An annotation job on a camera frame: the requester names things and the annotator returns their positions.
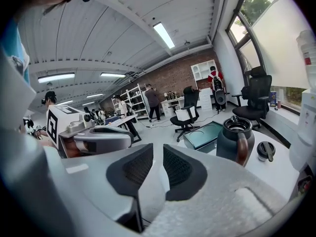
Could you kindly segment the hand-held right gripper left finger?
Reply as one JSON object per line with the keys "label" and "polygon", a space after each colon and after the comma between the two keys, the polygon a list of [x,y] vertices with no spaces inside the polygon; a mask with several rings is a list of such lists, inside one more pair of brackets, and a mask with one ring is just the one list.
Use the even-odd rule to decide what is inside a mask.
{"label": "hand-held right gripper left finger", "polygon": [[153,165],[153,144],[143,144],[115,152],[122,157],[112,162],[106,171],[106,178],[119,195],[138,197]]}

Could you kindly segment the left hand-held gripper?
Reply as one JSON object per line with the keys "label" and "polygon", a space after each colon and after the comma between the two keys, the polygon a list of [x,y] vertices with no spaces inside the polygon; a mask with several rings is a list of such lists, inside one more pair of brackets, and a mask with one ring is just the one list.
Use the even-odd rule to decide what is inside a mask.
{"label": "left hand-held gripper", "polygon": [[82,156],[99,155],[131,147],[131,132],[108,125],[96,125],[91,115],[67,105],[50,105],[47,110],[46,132],[61,157],[67,157],[64,140],[84,141],[87,150]]}

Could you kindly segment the person's left hand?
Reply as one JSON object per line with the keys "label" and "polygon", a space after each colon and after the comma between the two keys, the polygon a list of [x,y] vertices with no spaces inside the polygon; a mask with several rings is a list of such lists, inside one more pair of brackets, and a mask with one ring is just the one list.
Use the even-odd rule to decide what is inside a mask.
{"label": "person's left hand", "polygon": [[82,156],[81,150],[87,150],[87,143],[79,141],[76,143],[73,139],[69,138],[64,140],[65,153],[67,158],[78,158]]}

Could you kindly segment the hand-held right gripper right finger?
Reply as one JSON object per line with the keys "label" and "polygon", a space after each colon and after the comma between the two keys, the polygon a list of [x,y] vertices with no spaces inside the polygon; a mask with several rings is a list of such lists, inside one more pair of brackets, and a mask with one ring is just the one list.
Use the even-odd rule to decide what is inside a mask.
{"label": "hand-held right gripper right finger", "polygon": [[204,186],[207,170],[196,156],[192,149],[164,144],[163,167],[169,180],[167,201],[189,200]]}

